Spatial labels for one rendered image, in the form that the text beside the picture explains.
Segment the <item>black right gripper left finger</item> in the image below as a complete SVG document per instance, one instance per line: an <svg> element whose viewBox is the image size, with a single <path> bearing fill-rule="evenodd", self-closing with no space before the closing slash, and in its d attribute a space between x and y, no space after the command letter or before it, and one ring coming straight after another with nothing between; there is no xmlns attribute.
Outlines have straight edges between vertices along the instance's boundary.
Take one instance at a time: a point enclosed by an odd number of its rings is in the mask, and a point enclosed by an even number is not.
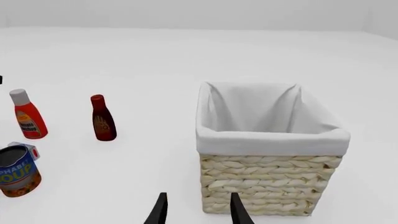
<svg viewBox="0 0 398 224"><path fill-rule="evenodd" d="M145 220L144 224L166 224L168 210L167 193L161 192L159 197Z"/></svg>

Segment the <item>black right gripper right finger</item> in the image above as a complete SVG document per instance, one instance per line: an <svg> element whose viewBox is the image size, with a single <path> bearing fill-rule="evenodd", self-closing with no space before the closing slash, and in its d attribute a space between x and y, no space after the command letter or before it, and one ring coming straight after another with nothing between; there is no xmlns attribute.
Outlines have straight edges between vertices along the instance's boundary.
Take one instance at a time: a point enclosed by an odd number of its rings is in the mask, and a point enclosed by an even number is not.
<svg viewBox="0 0 398 224"><path fill-rule="evenodd" d="M233 224L254 224L236 192L231 194L230 212Z"/></svg>

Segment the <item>woven basket with white liner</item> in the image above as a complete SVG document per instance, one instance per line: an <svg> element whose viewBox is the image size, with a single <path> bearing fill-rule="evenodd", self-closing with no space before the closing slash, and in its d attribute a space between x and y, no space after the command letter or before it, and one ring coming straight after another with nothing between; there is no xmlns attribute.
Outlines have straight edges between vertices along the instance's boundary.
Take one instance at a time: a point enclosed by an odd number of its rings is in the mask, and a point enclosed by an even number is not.
<svg viewBox="0 0 398 224"><path fill-rule="evenodd" d="M203 83L195 134L203 211L227 214L238 194L257 216L310 216L351 138L303 87L283 83Z"/></svg>

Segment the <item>red ketchup bottle white cap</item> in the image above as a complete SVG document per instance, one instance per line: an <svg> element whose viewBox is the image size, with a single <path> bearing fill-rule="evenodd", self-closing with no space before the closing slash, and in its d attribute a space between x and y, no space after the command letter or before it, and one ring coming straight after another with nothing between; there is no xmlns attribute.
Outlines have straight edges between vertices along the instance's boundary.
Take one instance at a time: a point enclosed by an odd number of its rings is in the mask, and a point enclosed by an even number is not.
<svg viewBox="0 0 398 224"><path fill-rule="evenodd" d="M41 139L48 134L44 119L32 104L25 89L10 91L18 125L27 139Z"/></svg>

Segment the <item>dark red sauce bottle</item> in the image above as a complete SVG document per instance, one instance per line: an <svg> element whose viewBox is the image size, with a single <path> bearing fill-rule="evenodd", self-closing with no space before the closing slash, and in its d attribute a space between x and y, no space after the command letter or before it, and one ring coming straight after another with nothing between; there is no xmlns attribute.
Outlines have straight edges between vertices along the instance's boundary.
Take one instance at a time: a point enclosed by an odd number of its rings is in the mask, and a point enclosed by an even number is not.
<svg viewBox="0 0 398 224"><path fill-rule="evenodd" d="M116 139L117 132L113 117L106 107L103 95L93 95L90 98L93 106L92 121L95 136L99 141Z"/></svg>

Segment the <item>small white printed box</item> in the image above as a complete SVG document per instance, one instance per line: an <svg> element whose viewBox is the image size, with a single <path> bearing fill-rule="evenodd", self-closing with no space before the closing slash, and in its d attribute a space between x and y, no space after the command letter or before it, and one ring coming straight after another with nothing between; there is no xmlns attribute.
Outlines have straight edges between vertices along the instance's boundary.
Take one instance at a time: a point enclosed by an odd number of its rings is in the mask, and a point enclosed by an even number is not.
<svg viewBox="0 0 398 224"><path fill-rule="evenodd" d="M29 151L30 155L32 156L33 160L37 160L40 158L40 154L37 150L37 148L34 145L30 145L30 144L26 144L26 143L21 143L21 142L11 142L7 145L8 147L12 147L12 146L24 146L27 148L27 150Z"/></svg>

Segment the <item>alphabet soup tin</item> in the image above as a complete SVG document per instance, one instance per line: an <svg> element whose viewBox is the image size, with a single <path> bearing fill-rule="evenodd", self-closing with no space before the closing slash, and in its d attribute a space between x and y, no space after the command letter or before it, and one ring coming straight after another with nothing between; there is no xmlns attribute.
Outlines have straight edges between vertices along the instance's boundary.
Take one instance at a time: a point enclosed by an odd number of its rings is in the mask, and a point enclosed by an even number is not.
<svg viewBox="0 0 398 224"><path fill-rule="evenodd" d="M0 190L7 197L21 197L35 190L41 174L24 146L0 149Z"/></svg>

